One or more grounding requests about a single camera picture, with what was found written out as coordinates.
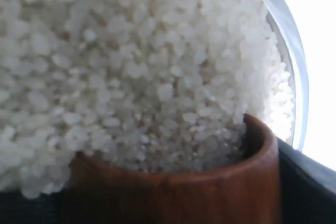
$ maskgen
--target uncooked rice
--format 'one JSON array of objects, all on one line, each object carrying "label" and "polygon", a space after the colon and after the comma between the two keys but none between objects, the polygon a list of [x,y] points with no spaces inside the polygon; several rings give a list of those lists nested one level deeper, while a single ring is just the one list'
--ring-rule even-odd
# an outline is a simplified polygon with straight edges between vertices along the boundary
[{"label": "uncooked rice", "polygon": [[231,165],[246,112],[289,138],[266,15],[262,0],[0,0],[0,190],[60,191],[78,151],[149,173]]}]

